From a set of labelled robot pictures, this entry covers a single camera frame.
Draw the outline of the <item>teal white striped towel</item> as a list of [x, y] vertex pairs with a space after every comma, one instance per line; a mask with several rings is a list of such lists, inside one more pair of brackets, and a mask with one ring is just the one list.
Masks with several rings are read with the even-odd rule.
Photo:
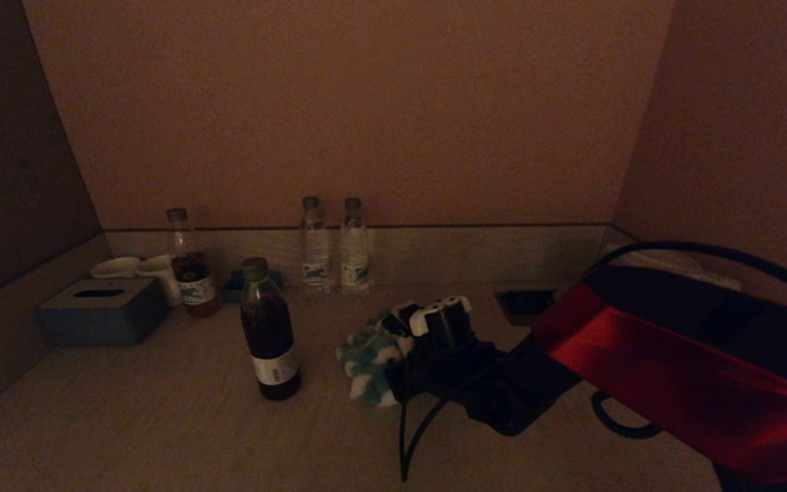
[[413, 350], [413, 337], [403, 318], [412, 306], [396, 305], [371, 318], [364, 330], [351, 333], [337, 348], [337, 363], [350, 379], [350, 399], [372, 407], [398, 404], [387, 370]]

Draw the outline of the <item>dark tea bottle white label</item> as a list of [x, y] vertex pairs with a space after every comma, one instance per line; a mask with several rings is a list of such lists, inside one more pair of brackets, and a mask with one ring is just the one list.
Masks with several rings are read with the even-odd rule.
[[302, 383], [288, 304], [265, 258], [247, 258], [241, 268], [245, 283], [240, 320], [260, 394], [272, 401], [287, 400]]

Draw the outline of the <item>black recessed socket panel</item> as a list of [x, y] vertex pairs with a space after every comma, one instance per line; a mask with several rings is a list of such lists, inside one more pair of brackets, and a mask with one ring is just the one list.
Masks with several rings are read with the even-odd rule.
[[530, 327], [555, 304], [556, 293], [556, 290], [507, 290], [495, 292], [495, 299], [510, 326]]

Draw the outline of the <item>clear water bottle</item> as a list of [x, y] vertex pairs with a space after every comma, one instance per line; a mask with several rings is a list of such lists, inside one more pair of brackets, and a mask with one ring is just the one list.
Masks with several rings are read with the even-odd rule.
[[370, 289], [368, 224], [359, 198], [348, 197], [344, 205], [346, 217], [340, 227], [342, 290], [358, 295]]
[[300, 268], [303, 285], [309, 292], [330, 292], [330, 234], [316, 196], [302, 199], [303, 214], [300, 224], [302, 255]]

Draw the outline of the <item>small blue tray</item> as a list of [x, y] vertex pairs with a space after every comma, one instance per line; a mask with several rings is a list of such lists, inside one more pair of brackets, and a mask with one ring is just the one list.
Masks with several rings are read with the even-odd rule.
[[[281, 271], [272, 270], [269, 276], [276, 283], [278, 288], [284, 287], [284, 278]], [[227, 304], [240, 304], [243, 300], [243, 289], [246, 284], [244, 272], [241, 270], [233, 270], [230, 272], [228, 280], [222, 287], [223, 299]]]

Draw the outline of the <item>half-full tea bottle blue label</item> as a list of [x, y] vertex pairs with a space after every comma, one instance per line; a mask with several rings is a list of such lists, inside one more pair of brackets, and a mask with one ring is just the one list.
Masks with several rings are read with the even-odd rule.
[[208, 318], [221, 311], [223, 297], [216, 284], [208, 241], [195, 230], [185, 208], [166, 210], [169, 265], [183, 299], [185, 312]]

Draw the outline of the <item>white electric kettle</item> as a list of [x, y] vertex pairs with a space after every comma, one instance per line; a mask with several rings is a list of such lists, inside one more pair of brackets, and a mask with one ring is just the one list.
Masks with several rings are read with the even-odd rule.
[[743, 283], [740, 280], [705, 270], [697, 260], [671, 250], [637, 250], [619, 256], [619, 258], [612, 260], [612, 264], [668, 271], [737, 292], [743, 289]]

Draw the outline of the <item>blue-grey tissue box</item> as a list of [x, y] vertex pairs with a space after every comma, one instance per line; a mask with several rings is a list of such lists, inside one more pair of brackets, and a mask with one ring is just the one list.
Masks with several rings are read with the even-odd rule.
[[155, 278], [85, 278], [47, 299], [36, 314], [52, 343], [85, 348], [140, 344], [170, 310]]

